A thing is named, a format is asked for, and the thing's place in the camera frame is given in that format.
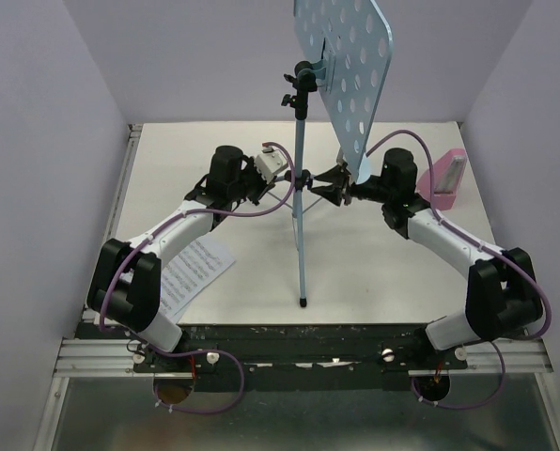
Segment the pink metronome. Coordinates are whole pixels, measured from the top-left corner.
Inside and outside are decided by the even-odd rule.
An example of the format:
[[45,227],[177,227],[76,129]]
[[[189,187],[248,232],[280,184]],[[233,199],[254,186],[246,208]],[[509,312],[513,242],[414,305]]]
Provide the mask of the pink metronome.
[[437,210],[452,209],[467,163],[466,151],[463,148],[452,148],[433,164],[433,205]]

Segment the sheet music pages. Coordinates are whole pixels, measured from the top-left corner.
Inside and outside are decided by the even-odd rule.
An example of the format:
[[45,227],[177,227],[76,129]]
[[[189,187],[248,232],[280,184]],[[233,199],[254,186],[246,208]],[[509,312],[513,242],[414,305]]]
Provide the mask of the sheet music pages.
[[234,263],[212,236],[194,240],[162,269],[159,311],[178,323],[192,300]]

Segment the blue music stand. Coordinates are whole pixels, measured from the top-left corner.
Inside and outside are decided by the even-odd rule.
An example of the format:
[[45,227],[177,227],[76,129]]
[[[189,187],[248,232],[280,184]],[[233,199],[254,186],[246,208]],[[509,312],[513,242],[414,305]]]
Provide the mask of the blue music stand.
[[313,176],[303,164],[309,103],[320,97],[338,144],[337,163],[350,183],[370,177],[365,156],[393,55],[391,26],[376,1],[296,1],[294,33],[303,52],[282,103],[295,117],[291,218],[298,253],[299,305],[307,306],[303,193]]

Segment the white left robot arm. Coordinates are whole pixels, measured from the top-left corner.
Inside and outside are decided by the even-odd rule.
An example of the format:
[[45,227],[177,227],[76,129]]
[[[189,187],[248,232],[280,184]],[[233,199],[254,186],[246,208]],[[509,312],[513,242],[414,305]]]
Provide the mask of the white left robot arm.
[[288,157],[267,146],[251,157],[234,146],[219,146],[209,171],[166,219],[129,241],[110,239],[100,250],[86,305],[156,347],[155,359],[168,371],[188,357],[182,330],[160,310],[163,268],[194,240],[208,234],[240,203],[258,204]]

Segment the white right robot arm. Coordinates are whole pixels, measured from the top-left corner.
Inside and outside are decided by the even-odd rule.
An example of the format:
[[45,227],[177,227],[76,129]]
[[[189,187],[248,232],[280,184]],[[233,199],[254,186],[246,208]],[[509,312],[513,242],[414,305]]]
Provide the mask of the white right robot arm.
[[417,166],[408,150],[386,151],[381,173],[362,184],[351,183],[340,165],[315,180],[318,186],[312,193],[337,206],[353,198],[381,204],[383,219],[392,230],[426,247],[466,279],[462,309],[415,331],[412,358],[421,367],[436,366],[446,350],[492,341],[542,317],[543,305],[531,286],[535,275],[530,256],[520,248],[467,242],[462,229],[439,221],[416,191]]

